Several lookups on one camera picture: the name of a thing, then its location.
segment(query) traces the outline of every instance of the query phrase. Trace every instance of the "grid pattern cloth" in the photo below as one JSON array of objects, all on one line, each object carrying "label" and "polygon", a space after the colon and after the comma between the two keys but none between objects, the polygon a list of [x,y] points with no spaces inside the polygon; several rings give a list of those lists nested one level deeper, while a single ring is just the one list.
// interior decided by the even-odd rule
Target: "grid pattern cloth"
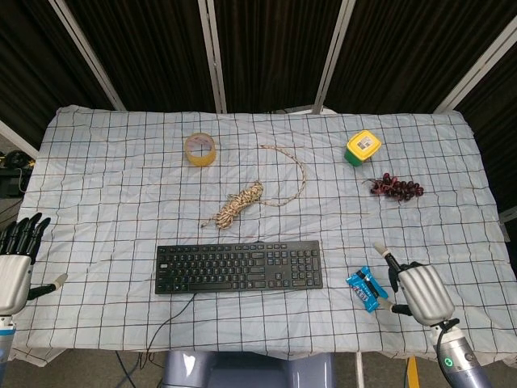
[{"label": "grid pattern cloth", "polygon": [[[343,158],[369,129],[382,147],[360,167]],[[185,139],[210,134],[217,158],[192,166]],[[256,179],[263,199],[291,196],[296,164],[259,145],[285,147],[306,165],[307,187],[280,208],[252,205],[227,230],[201,223]],[[398,203],[370,194],[390,172],[425,193]],[[43,365],[66,348],[144,351],[189,295],[154,294],[158,245],[321,242],[323,289],[202,293],[156,335],[152,351],[251,351],[283,358],[316,352],[434,357],[413,318],[365,311],[346,278],[364,265],[388,291],[385,243],[401,263],[433,264],[473,349],[486,364],[517,354],[517,284],[471,129],[446,115],[214,115],[62,108],[49,124],[19,218],[51,217],[33,284],[69,279],[15,317],[11,356]]]}]

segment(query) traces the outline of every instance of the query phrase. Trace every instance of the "rope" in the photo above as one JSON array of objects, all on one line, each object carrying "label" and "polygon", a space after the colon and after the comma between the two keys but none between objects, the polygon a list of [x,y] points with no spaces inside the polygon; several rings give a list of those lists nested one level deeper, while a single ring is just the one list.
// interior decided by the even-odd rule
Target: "rope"
[{"label": "rope", "polygon": [[261,145],[260,148],[263,148],[265,150],[275,150],[281,152],[288,158],[292,159],[300,167],[302,180],[298,192],[293,194],[289,198],[286,198],[284,200],[278,200],[279,202],[273,202],[271,200],[260,200],[260,197],[262,196],[264,191],[264,187],[262,186],[262,183],[257,180],[255,181],[255,183],[253,183],[253,185],[250,188],[242,190],[238,193],[238,195],[230,194],[228,196],[230,201],[222,207],[218,214],[204,222],[201,225],[202,228],[208,225],[208,223],[210,223],[211,220],[214,220],[216,222],[216,226],[219,229],[227,229],[233,224],[233,219],[236,216],[238,216],[242,210],[254,203],[280,207],[288,204],[289,202],[300,196],[301,192],[305,189],[306,185],[305,165],[283,148],[275,147],[273,145]]}]

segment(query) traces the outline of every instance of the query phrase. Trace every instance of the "grapes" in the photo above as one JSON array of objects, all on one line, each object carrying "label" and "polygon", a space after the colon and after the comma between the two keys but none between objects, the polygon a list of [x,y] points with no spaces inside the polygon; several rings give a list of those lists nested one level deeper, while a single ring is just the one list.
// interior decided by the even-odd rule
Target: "grapes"
[{"label": "grapes", "polygon": [[371,194],[385,194],[386,196],[395,198],[397,200],[410,200],[413,197],[423,195],[423,187],[412,180],[406,182],[405,180],[398,180],[398,177],[391,176],[385,172],[380,179],[371,179],[372,187]]}]

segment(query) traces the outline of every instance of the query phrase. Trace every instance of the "yellow object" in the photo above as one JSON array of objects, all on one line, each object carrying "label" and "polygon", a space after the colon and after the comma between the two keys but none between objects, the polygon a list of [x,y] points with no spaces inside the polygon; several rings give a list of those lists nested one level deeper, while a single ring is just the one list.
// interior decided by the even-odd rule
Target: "yellow object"
[{"label": "yellow object", "polygon": [[380,148],[380,140],[366,129],[354,135],[347,143],[345,158],[354,166],[359,166]]},{"label": "yellow object", "polygon": [[407,388],[420,388],[418,382],[417,360],[414,356],[407,361]]},{"label": "yellow object", "polygon": [[[210,151],[203,156],[192,154],[192,146],[208,146]],[[185,154],[190,163],[197,167],[210,166],[216,160],[216,142],[206,133],[194,133],[185,141]]]}]

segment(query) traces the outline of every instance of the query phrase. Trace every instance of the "space bar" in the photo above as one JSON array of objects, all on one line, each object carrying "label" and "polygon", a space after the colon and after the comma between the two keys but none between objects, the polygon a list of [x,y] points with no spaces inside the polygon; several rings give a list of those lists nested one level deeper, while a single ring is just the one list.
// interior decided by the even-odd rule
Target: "space bar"
[{"label": "space bar", "polygon": [[189,291],[217,291],[218,289],[231,288],[231,283],[205,283],[204,285],[188,285]]}]

